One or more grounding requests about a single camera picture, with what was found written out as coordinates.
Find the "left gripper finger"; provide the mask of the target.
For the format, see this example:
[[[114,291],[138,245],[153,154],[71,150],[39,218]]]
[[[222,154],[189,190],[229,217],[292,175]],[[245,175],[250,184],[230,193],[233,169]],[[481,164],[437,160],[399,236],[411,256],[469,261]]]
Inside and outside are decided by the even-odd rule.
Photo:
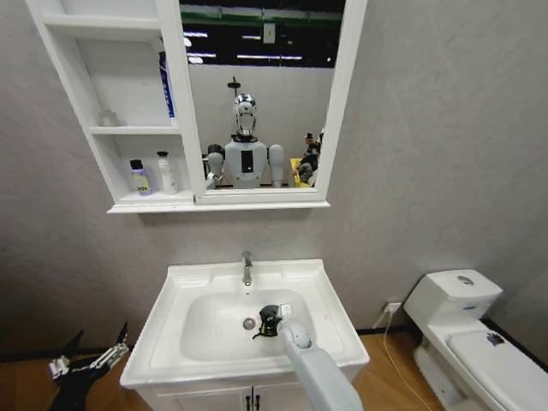
[[[129,351],[129,346],[127,345],[128,340],[128,322],[125,322],[122,326],[116,343],[108,348],[104,353],[102,353],[96,360],[94,360],[90,365],[90,369],[108,369],[110,370],[113,366],[117,364],[119,360],[123,358],[125,354]]]
[[[69,372],[70,360],[76,355],[83,335],[83,330],[78,331],[61,350],[61,354],[48,363],[48,369],[52,378],[60,378]]]

